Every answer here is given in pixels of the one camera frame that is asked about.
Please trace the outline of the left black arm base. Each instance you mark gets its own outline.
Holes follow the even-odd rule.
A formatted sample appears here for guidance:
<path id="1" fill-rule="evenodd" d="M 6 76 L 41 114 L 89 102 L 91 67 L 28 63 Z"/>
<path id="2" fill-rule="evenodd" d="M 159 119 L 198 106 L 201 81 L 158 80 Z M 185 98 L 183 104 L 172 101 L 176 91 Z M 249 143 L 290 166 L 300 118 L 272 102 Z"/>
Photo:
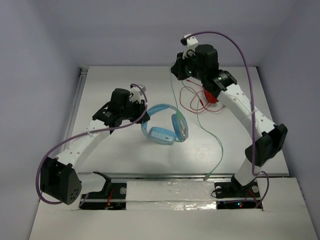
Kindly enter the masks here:
<path id="1" fill-rule="evenodd" d="M 106 174 L 94 171 L 93 174 L 104 179 L 101 190 L 83 194 L 80 198 L 81 210 L 126 210 L 127 183 L 113 182 Z"/>

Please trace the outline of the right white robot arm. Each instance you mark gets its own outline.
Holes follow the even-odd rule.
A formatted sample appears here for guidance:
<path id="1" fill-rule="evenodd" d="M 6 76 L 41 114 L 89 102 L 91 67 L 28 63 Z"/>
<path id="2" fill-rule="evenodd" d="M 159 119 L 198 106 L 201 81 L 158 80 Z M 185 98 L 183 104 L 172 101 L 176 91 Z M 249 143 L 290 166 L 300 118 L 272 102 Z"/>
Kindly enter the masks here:
<path id="1" fill-rule="evenodd" d="M 230 185 L 235 196 L 243 196 L 262 166 L 282 150 L 287 127 L 274 123 L 252 104 L 231 73 L 219 68 L 218 52 L 210 44 L 179 52 L 170 71 L 179 81 L 187 78 L 199 80 L 249 133 L 252 144 L 245 149 L 245 160 L 232 176 Z"/>

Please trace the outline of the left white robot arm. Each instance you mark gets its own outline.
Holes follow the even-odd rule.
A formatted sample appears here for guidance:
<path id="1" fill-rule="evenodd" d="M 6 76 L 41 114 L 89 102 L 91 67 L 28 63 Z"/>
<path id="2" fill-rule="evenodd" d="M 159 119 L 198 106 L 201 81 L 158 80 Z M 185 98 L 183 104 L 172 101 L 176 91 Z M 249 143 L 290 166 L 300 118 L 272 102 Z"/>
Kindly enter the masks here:
<path id="1" fill-rule="evenodd" d="M 57 144 L 42 158 L 35 180 L 40 200 L 50 205 L 72 204 L 82 190 L 80 166 L 104 139 L 125 128 L 124 121 L 133 125 L 149 120 L 147 108 L 145 86 L 132 83 L 129 90 L 116 88 L 84 132 Z"/>

